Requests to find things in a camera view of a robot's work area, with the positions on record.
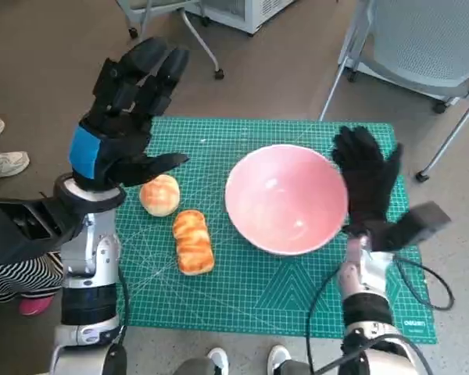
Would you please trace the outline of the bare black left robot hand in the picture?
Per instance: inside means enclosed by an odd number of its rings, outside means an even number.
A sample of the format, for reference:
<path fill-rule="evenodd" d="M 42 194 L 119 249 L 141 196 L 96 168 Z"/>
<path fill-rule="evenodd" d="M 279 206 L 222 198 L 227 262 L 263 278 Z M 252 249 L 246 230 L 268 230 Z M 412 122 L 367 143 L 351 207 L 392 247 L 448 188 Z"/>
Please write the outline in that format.
<path fill-rule="evenodd" d="M 188 50 L 168 52 L 159 37 L 135 45 L 119 60 L 105 60 L 92 91 L 95 100 L 70 146 L 73 178 L 81 188 L 106 191 L 145 184 L 188 161 L 179 152 L 145 152 L 152 120 L 170 105 L 188 60 Z"/>

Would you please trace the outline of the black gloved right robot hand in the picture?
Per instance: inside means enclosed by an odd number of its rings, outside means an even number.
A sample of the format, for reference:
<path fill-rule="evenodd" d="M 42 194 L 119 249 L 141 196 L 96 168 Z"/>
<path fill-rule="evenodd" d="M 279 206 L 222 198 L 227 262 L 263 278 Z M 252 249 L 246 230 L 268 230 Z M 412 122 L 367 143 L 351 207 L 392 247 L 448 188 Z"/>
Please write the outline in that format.
<path fill-rule="evenodd" d="M 349 225 L 387 223 L 392 189 L 401 167 L 403 145 L 398 143 L 384 157 L 373 135 L 365 127 L 342 126 L 334 137 L 332 158 L 339 167 L 348 191 Z"/>

